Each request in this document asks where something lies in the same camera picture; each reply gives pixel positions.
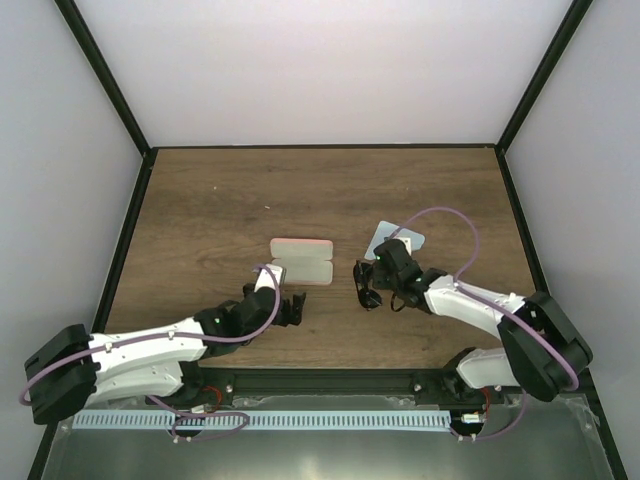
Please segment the black sunglasses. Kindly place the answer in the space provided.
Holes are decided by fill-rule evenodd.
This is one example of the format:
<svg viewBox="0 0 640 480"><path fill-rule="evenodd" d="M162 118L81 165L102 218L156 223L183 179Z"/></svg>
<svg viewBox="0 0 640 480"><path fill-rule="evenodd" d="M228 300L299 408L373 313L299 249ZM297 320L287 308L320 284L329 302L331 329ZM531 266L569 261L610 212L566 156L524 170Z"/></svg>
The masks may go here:
<svg viewBox="0 0 640 480"><path fill-rule="evenodd" d="M360 305L367 311L383 305L379 290L391 291L390 308L393 312L402 311L406 305L396 305L399 299L397 281L379 258L373 261L357 260L353 267L353 279Z"/></svg>

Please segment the pink glasses case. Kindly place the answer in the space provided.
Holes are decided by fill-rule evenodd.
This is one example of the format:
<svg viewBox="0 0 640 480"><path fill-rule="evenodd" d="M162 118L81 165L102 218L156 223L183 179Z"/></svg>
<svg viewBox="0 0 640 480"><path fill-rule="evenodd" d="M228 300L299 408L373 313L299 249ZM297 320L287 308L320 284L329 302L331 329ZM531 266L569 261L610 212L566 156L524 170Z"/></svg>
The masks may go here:
<svg viewBox="0 0 640 480"><path fill-rule="evenodd" d="M333 281L333 242L324 239L273 238L271 263L285 270L286 285L328 286Z"/></svg>

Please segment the light blue cleaning cloth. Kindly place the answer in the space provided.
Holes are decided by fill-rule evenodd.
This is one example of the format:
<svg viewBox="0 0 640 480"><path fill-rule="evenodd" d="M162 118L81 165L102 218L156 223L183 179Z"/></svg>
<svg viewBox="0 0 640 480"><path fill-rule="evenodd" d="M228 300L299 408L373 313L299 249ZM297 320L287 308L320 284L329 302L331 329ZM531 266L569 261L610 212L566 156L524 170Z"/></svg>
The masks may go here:
<svg viewBox="0 0 640 480"><path fill-rule="evenodd" d="M420 250L425 243L425 236L422 234L406 228L400 229L398 225L387 221L380 221L369 242L364 258L366 260L375 260L374 250L376 247L390 239L399 240L399 237L412 238L413 252Z"/></svg>

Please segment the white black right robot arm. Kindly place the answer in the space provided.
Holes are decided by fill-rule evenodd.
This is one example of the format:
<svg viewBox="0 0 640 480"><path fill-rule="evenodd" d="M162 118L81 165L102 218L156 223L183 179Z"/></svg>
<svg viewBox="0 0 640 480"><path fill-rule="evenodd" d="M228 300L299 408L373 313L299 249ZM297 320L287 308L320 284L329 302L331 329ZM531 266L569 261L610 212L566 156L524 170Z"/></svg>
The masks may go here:
<svg viewBox="0 0 640 480"><path fill-rule="evenodd" d="M502 294L440 269L424 270L400 239L378 245L372 261L356 262L353 278L367 310L380 307L380 293L388 291L394 312L409 308L452 318L500 341L498 348L472 348L453 360L444 389L455 402L468 402L481 388L495 386L520 387L550 402L576 390L593 360L591 347L549 294Z"/></svg>

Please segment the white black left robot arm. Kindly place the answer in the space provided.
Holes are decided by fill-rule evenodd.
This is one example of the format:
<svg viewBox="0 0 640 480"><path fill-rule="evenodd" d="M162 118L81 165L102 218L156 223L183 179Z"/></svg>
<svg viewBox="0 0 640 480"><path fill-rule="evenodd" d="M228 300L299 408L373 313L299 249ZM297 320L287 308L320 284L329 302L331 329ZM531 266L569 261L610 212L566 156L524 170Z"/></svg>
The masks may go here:
<svg viewBox="0 0 640 480"><path fill-rule="evenodd" d="M90 334L81 324L59 331L24 364L19 402L38 425L62 421L108 400L155 396L191 404L204 392L201 360L234 353L271 326L297 326L306 296L247 284L230 300L191 317L142 331Z"/></svg>

